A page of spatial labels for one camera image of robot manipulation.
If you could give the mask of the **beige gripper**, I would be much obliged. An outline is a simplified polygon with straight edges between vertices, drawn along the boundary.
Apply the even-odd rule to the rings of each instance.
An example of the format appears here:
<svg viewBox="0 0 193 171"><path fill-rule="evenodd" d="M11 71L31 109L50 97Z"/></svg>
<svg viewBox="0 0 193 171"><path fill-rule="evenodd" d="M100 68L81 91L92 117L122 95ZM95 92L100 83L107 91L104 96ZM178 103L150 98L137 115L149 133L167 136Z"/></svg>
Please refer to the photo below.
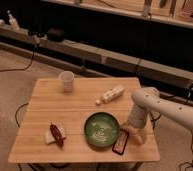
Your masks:
<svg viewBox="0 0 193 171"><path fill-rule="evenodd" d="M142 145L146 142L147 133L145 129L134 128L128 121L124 122L120 128L127 131L138 145Z"/></svg>

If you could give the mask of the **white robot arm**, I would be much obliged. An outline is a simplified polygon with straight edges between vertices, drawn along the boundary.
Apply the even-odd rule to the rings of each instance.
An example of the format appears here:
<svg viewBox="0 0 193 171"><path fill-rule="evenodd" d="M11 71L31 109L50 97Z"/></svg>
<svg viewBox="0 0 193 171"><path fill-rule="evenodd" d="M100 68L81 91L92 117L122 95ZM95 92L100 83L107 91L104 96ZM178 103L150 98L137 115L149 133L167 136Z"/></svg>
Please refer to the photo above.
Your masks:
<svg viewBox="0 0 193 171"><path fill-rule="evenodd" d="M133 107L127 121L121 125L123 129L133 132L143 129L153 110L193 132L193 107L160 98L155 87L136 89L131 98Z"/></svg>

